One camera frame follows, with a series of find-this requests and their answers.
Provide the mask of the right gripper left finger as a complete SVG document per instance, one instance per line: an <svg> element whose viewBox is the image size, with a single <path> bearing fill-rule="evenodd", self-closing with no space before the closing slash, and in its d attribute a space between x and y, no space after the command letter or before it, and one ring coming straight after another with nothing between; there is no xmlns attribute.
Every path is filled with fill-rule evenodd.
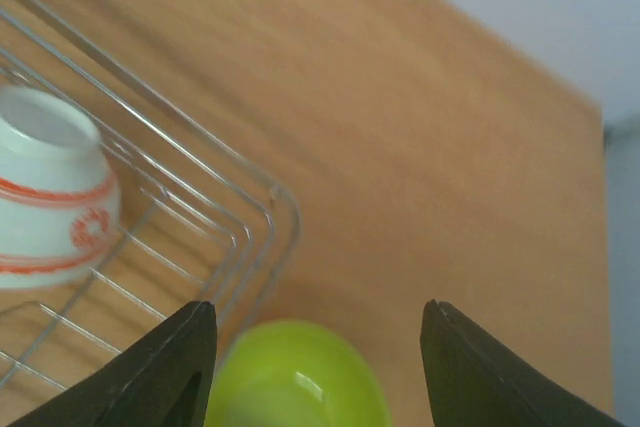
<svg viewBox="0 0 640 427"><path fill-rule="evenodd" d="M217 353L214 305L191 301L14 427L202 426Z"/></svg>

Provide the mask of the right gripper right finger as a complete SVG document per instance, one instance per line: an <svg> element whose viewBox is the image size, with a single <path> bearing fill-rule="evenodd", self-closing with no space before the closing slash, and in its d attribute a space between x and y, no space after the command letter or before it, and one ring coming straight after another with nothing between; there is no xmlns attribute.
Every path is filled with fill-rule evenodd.
<svg viewBox="0 0 640 427"><path fill-rule="evenodd" d="M448 302L425 304L420 348L436 427L620 424L545 377Z"/></svg>

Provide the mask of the chrome wire dish rack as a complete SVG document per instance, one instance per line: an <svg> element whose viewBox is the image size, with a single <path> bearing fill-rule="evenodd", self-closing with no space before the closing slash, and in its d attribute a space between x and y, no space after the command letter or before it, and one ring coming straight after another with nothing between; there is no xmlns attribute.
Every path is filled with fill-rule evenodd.
<svg viewBox="0 0 640 427"><path fill-rule="evenodd" d="M191 300L214 303L226 356L300 237L288 189L40 0L1 0L1 79L86 113L122 196L88 276L4 299L2 395L54 396Z"/></svg>

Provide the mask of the red floral pattern bowl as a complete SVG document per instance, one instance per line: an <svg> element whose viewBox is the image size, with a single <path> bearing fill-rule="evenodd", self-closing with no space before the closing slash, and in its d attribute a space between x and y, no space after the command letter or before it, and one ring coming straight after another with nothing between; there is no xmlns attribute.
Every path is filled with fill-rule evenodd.
<svg viewBox="0 0 640 427"><path fill-rule="evenodd" d="M79 108L26 86L1 89L1 287L84 276L118 232L121 191Z"/></svg>

